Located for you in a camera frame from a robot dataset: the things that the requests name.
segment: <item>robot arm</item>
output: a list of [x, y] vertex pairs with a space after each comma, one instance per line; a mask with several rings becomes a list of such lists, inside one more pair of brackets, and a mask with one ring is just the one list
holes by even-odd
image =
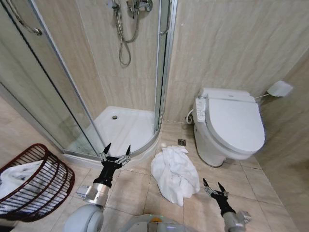
[[249, 213], [246, 211], [239, 211], [236, 214], [235, 210], [227, 202], [228, 192], [225, 190], [225, 188], [218, 182], [221, 191], [213, 190], [204, 178], [203, 180], [205, 191], [217, 201], [221, 209], [221, 216], [225, 222], [225, 231], [245, 232], [245, 225], [251, 220]]
[[121, 157], [106, 156], [111, 143], [100, 153], [103, 169], [85, 194], [84, 201], [90, 203], [79, 207], [66, 221], [63, 232], [100, 232], [103, 226], [103, 210], [108, 191], [112, 187], [114, 172], [130, 161], [130, 146]]

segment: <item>shower drain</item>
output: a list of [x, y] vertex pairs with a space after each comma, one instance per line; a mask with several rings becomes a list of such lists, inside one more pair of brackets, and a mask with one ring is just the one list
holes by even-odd
[[178, 139], [178, 145], [185, 146], [185, 139]]

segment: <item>white towel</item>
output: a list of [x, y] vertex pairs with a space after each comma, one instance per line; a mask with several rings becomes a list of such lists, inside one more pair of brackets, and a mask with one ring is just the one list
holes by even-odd
[[[41, 164], [42, 160], [17, 165], [4, 170], [0, 176], [0, 199], [13, 192], [22, 184], [24, 184], [37, 171]], [[36, 181], [32, 182], [31, 185], [27, 184], [24, 186], [23, 193], [27, 194], [28, 199], [34, 198], [38, 193], [41, 192], [43, 188], [45, 188], [46, 184], [49, 183], [53, 177], [53, 169], [55, 169], [55, 167], [49, 161], [47, 161], [44, 164], [44, 169], [41, 169], [40, 171], [40, 178], [35, 178]], [[38, 207], [43, 206], [54, 195], [56, 195], [58, 189], [61, 188], [61, 182], [64, 181], [64, 174], [62, 172], [58, 172], [55, 180], [57, 180], [57, 182], [54, 181], [47, 189], [44, 190], [44, 194], [40, 197], [40, 203], [37, 203]], [[0, 214], [4, 214], [7, 211], [12, 211], [18, 208], [20, 205], [20, 201], [25, 200], [19, 196], [15, 196], [14, 199], [11, 199], [11, 205], [1, 204]], [[56, 202], [60, 202], [62, 199], [63, 197], [54, 197], [54, 201]], [[36, 208], [34, 209], [31, 205], [28, 205], [22, 209], [24, 213], [31, 213], [34, 210], [36, 210]]]
[[169, 146], [151, 162], [151, 174], [161, 194], [170, 202], [183, 206], [183, 198], [199, 192], [196, 168], [185, 153], [184, 146]]

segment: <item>marble wall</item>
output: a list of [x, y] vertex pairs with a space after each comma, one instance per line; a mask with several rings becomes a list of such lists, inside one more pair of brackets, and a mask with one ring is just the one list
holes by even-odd
[[165, 120], [185, 122], [201, 87], [262, 95], [309, 47], [309, 1], [179, 0]]
[[262, 169], [301, 232], [309, 222], [309, 51], [284, 80], [294, 86], [284, 98], [268, 97], [261, 106], [265, 146], [257, 153]]
[[[105, 0], [36, 0], [85, 103], [96, 118], [106, 106], [141, 110], [155, 108], [156, 50], [159, 1], [140, 13], [138, 36], [128, 46], [131, 64], [118, 60], [120, 41], [113, 10]], [[124, 32], [130, 38], [135, 20], [121, 0]], [[127, 52], [123, 50], [124, 60]]]

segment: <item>shower door handle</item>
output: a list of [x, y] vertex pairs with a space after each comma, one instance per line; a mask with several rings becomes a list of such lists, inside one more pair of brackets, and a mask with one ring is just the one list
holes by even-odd
[[168, 14], [168, 23], [166, 26], [166, 29], [164, 31], [160, 31], [160, 35], [164, 35], [168, 32], [169, 30], [169, 21], [170, 21], [170, 12], [171, 12], [171, 5], [172, 5], [172, 0], [169, 0], [169, 14]]
[[6, 0], [6, 2], [8, 3], [9, 7], [11, 8], [13, 14], [15, 15], [16, 19], [19, 21], [19, 23], [30, 33], [34, 33], [38, 36], [42, 35], [42, 31], [38, 28], [32, 28], [31, 26], [29, 26], [24, 20], [23, 18], [20, 16], [20, 13], [18, 12], [16, 6], [14, 5], [14, 3], [12, 2], [12, 0]]

